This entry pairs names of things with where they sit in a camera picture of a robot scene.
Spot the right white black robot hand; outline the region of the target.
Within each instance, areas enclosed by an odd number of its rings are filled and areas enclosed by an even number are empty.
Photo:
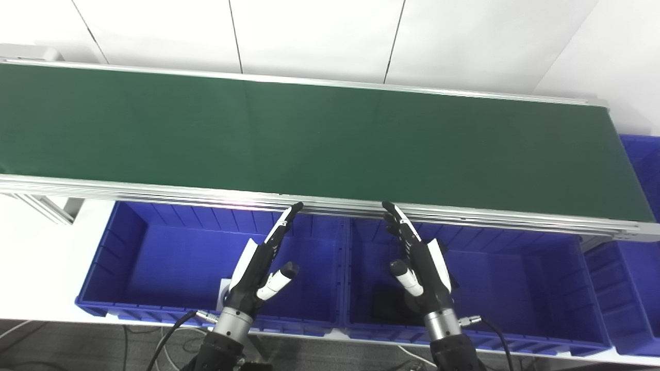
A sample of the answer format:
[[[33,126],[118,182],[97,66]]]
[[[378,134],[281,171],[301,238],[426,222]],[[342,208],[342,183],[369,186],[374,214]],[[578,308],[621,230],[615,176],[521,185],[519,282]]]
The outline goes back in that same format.
[[[452,279],[440,242],[425,241],[398,205],[382,202],[387,231],[398,238],[404,258],[389,263],[390,273],[406,291],[413,312],[427,315],[453,309]]]

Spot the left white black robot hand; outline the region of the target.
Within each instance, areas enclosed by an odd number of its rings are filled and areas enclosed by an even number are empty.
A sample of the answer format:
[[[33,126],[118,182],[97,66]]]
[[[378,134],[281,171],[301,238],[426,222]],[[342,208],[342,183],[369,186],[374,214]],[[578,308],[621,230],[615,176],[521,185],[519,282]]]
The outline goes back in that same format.
[[[288,207],[261,244],[250,239],[245,245],[224,301],[224,307],[231,314],[254,319],[262,303],[273,298],[299,274],[299,265],[291,261],[275,272],[270,272],[270,268],[295,216],[303,207],[303,202]]]

